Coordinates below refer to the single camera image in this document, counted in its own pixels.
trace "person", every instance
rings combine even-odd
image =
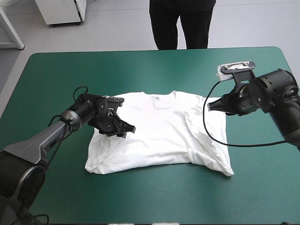
[[[177,49],[180,17],[187,49],[207,48],[216,0],[150,0],[149,13],[159,50]]]

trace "black pants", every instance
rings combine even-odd
[[[177,49],[177,20],[180,16],[187,49],[207,48],[212,9],[180,11],[150,0],[150,17],[156,46],[159,50]]]

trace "gray floor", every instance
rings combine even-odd
[[[40,52],[156,49],[149,0],[88,0],[80,26],[49,28],[34,0],[3,8],[25,49],[0,50],[0,115],[30,55]],[[277,46],[300,81],[300,0],[217,0],[210,48]],[[185,48],[179,21],[178,48]]]

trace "white cabinet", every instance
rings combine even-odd
[[[86,0],[36,0],[46,24],[75,23],[85,19]]]

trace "green table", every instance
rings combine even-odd
[[[289,70],[275,47],[140,52],[39,53],[30,57],[0,120],[0,149],[44,129],[72,103],[73,90],[117,95],[172,90],[206,96],[218,81],[217,66],[252,60],[255,74]],[[219,97],[234,82],[220,84]],[[65,140],[54,159],[33,214],[51,223],[189,224],[300,223],[300,154],[289,145],[229,148],[235,175],[192,164],[149,166],[108,175],[84,165],[93,128]],[[230,143],[267,143],[282,137],[261,111],[227,117]]]

